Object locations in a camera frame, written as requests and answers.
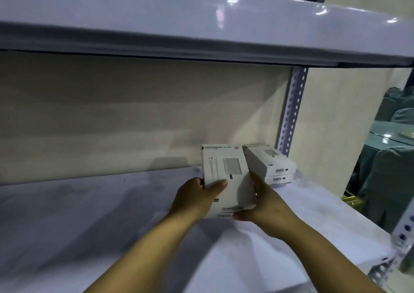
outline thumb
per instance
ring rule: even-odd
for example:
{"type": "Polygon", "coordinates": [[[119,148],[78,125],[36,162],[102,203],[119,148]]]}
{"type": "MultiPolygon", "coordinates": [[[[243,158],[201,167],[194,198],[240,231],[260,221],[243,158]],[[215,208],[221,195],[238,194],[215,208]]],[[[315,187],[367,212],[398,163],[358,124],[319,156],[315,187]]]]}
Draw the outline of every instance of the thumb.
{"type": "Polygon", "coordinates": [[[217,181],[213,186],[209,188],[210,194],[216,198],[222,191],[224,191],[228,183],[228,180],[217,181]]]}
{"type": "Polygon", "coordinates": [[[237,221],[252,221],[253,209],[242,210],[233,213],[233,219],[237,221]]]}

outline left hand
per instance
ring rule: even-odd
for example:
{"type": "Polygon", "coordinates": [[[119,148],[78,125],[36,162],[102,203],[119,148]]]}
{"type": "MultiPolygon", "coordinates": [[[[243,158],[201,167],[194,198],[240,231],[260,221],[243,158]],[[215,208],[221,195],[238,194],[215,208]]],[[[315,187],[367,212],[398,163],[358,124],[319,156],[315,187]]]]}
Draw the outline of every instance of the left hand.
{"type": "Polygon", "coordinates": [[[181,186],[174,198],[168,215],[183,215],[191,223],[203,219],[214,199],[226,188],[227,180],[221,180],[208,189],[201,187],[201,179],[195,177],[181,186]]]}

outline right hand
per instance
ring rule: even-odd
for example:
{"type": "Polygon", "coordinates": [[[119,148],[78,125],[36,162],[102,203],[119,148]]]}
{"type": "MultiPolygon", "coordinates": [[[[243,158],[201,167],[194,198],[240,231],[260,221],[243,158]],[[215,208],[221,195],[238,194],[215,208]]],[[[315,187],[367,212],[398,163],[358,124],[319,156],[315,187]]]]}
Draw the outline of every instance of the right hand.
{"type": "Polygon", "coordinates": [[[255,192],[257,206],[251,210],[235,212],[233,218],[239,221],[251,221],[273,238],[286,240],[292,233],[305,224],[279,194],[261,180],[255,173],[250,172],[255,192]]]}

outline forearm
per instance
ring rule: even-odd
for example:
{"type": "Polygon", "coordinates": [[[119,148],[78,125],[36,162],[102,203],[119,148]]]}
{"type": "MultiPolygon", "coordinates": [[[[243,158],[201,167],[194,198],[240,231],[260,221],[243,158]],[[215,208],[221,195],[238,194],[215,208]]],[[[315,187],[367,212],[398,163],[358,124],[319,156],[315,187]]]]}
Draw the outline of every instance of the forearm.
{"type": "Polygon", "coordinates": [[[383,293],[334,245],[303,223],[285,240],[298,256],[319,293],[383,293]]]}
{"type": "Polygon", "coordinates": [[[96,280],[86,293],[153,293],[172,255],[193,225],[168,216],[96,280]]]}

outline white shelf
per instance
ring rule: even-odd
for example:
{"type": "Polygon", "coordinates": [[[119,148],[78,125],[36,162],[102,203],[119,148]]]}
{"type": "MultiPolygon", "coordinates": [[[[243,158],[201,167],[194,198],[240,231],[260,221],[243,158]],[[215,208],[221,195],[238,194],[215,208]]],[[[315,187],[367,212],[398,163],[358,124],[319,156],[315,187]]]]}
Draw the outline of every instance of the white shelf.
{"type": "Polygon", "coordinates": [[[299,0],[0,0],[0,49],[414,65],[414,22],[299,0]]]}
{"type": "MultiPolygon", "coordinates": [[[[8,213],[0,222],[0,291],[85,290],[166,214],[178,187],[200,175],[187,167],[1,186],[8,213]]],[[[394,257],[388,233],[300,172],[276,190],[366,273],[394,257]]],[[[286,243],[250,222],[227,219],[202,220],[190,230],[165,283],[171,292],[187,293],[311,285],[286,243]]]]}

